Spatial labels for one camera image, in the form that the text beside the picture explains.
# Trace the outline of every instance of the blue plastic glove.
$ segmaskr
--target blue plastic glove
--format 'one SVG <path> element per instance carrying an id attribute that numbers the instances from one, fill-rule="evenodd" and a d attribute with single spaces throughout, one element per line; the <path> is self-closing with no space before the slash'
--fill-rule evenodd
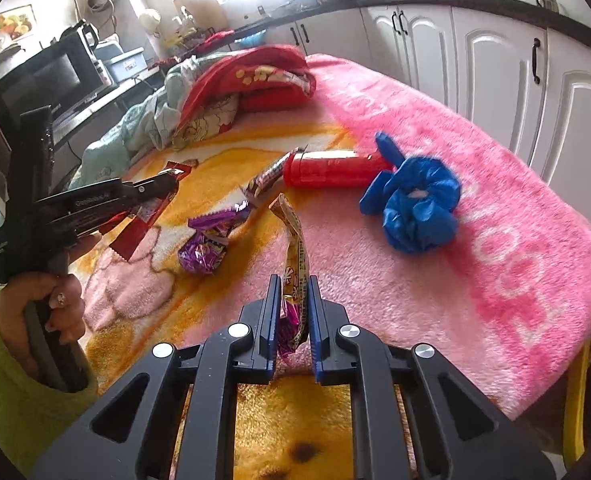
<path id="1" fill-rule="evenodd" d="M 360 200 L 360 211 L 383 214 L 390 245 L 405 253 L 423 253 L 450 242 L 457 230 L 451 214 L 460 201 L 460 183 L 437 158 L 413 156 L 405 160 L 393 140 L 375 136 L 379 152 L 398 169 L 382 171 Z"/>

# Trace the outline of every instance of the red cylinder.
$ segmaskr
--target red cylinder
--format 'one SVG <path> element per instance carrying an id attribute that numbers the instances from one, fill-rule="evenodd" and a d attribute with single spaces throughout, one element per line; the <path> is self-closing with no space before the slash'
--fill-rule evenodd
<path id="1" fill-rule="evenodd" d="M 378 152 L 330 150 L 291 153 L 283 176 L 288 187 L 367 187 L 378 173 L 390 169 Z"/>

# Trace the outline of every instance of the candy wrapper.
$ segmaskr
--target candy wrapper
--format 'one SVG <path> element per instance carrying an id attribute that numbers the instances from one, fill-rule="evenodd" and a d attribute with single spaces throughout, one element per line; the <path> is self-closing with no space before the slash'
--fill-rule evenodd
<path id="1" fill-rule="evenodd" d="M 188 272 L 213 274 L 226 254 L 230 233 L 248 219 L 253 209 L 245 200 L 233 207 L 189 219 L 187 224 L 195 229 L 195 234 L 178 250 L 182 268 Z"/>
<path id="2" fill-rule="evenodd" d="M 197 165 L 197 163 L 189 165 L 169 161 L 160 173 L 168 172 L 172 174 L 179 184 L 180 180 L 191 173 L 192 166 L 195 165 Z M 142 240 L 144 240 L 149 229 L 155 224 L 156 220 L 160 217 L 174 196 L 175 193 L 171 193 L 164 200 L 160 200 L 159 198 L 151 199 L 148 202 L 140 204 L 137 208 L 131 211 L 129 215 L 134 216 L 133 220 L 131 220 L 123 231 L 117 235 L 117 238 L 109 247 L 126 261 L 130 260 L 137 246 L 140 245 Z M 106 231 L 106 229 L 112 224 L 113 226 L 117 225 L 117 223 L 122 221 L 126 216 L 127 215 L 125 214 L 121 218 L 116 217 L 111 219 L 104 225 L 104 230 Z"/>
<path id="3" fill-rule="evenodd" d="M 282 278 L 282 316 L 277 325 L 277 351 L 282 357 L 290 355 L 309 336 L 306 294 L 309 282 L 309 258 L 306 254 L 302 226 L 293 206 L 280 193 L 269 206 L 288 229 L 289 246 Z"/>
<path id="4" fill-rule="evenodd" d="M 296 148 L 288 152 L 285 156 L 278 158 L 268 168 L 265 168 L 255 177 L 253 177 L 246 187 L 243 187 L 242 192 L 246 195 L 246 198 L 258 206 L 258 200 L 265 191 L 271 189 L 271 187 L 280 179 L 284 172 L 284 165 L 290 156 L 294 153 L 304 152 L 303 148 Z"/>

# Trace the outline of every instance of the picture frame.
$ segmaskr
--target picture frame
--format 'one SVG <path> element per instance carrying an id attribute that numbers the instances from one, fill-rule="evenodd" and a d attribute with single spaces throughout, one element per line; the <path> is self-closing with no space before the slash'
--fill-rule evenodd
<path id="1" fill-rule="evenodd" d="M 35 14 L 31 4 L 0 12 L 0 30 L 8 32 L 13 41 L 23 40 L 35 31 Z"/>

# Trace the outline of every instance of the table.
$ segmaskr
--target table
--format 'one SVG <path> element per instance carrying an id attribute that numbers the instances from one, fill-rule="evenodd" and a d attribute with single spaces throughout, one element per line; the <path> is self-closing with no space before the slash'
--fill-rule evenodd
<path id="1" fill-rule="evenodd" d="M 406 156 L 437 156 L 460 179 L 456 239 L 403 254 L 381 218 L 360 215 L 364 189 L 287 190 L 311 273 L 351 322 L 401 348 L 430 343 L 515 418 L 591 334 L 591 226 L 509 150 L 421 92 L 331 56 L 307 63 L 310 105 L 242 115 L 179 152 L 153 150 L 127 174 L 200 161 L 129 262 L 106 237 L 72 267 L 85 283 L 82 344 L 101 390 L 155 343 L 182 348 L 235 322 L 284 272 L 284 226 L 265 208 L 234 232 L 213 276 L 182 271 L 187 218 L 243 200 L 238 186 L 296 146 L 372 151 L 384 131 Z M 236 478 L 351 478 L 350 406 L 348 388 L 314 384 L 307 344 L 278 360 L 274 383 L 238 390 Z M 294 458 L 302 448 L 312 460 Z"/>
<path id="2" fill-rule="evenodd" d="M 117 88 L 111 92 L 103 95 L 96 99 L 87 107 L 78 111 L 75 115 L 69 117 L 63 123 L 58 124 L 53 129 L 53 145 L 54 150 L 61 148 L 70 138 L 76 133 L 76 130 L 86 123 L 88 120 L 92 120 L 93 116 L 100 112 L 105 106 L 115 102 L 130 91 L 135 86 L 142 84 L 147 79 L 155 76 L 160 71 L 159 67 L 147 69 L 134 77 L 122 81 Z"/>

